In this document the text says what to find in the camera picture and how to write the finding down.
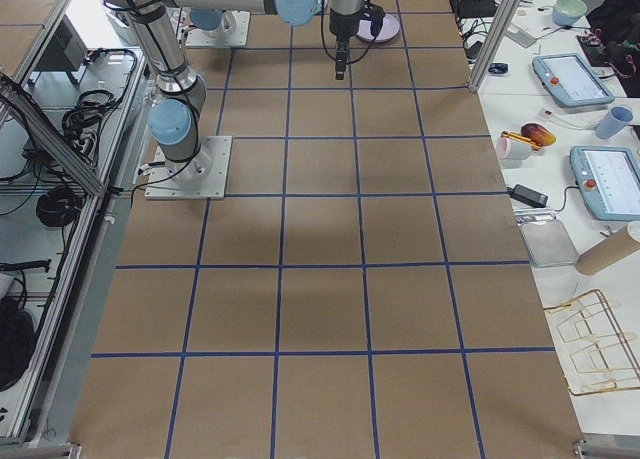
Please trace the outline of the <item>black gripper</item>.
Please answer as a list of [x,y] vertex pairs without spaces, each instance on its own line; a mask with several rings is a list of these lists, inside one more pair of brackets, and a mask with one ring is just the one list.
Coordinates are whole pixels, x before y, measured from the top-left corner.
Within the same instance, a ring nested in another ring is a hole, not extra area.
[[382,30],[384,17],[384,9],[371,0],[331,0],[329,30],[336,39],[336,80],[344,79],[350,39],[358,33],[360,22],[369,22],[370,35],[376,40]]

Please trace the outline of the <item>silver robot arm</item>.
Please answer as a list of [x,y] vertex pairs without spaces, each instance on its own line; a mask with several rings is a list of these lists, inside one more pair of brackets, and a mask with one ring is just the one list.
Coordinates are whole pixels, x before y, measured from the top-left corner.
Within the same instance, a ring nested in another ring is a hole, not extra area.
[[192,8],[189,18],[197,29],[207,33],[231,34],[237,26],[232,11]]
[[221,198],[226,189],[232,139],[203,136],[200,113],[206,84],[189,66],[172,26],[169,9],[189,8],[206,13],[240,11],[276,15],[291,26],[307,24],[318,12],[329,12],[328,29],[336,39],[329,57],[335,77],[343,79],[353,64],[350,40],[361,21],[379,35],[385,12],[372,0],[103,0],[126,15],[155,74],[160,98],[149,111],[147,130],[164,157],[163,169],[151,174],[146,194],[156,200]]

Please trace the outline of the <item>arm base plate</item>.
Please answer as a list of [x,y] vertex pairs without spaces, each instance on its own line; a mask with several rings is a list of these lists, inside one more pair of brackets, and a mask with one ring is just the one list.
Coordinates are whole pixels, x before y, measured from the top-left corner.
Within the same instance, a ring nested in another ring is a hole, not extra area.
[[167,162],[159,146],[155,150],[155,161],[164,165],[150,172],[151,185],[144,195],[149,200],[199,200],[223,199],[232,150],[231,136],[204,136],[200,139],[199,154],[184,169],[181,165]]
[[241,48],[246,46],[251,14],[232,11],[236,30],[231,34],[207,33],[192,23],[183,29],[183,43],[187,48]]

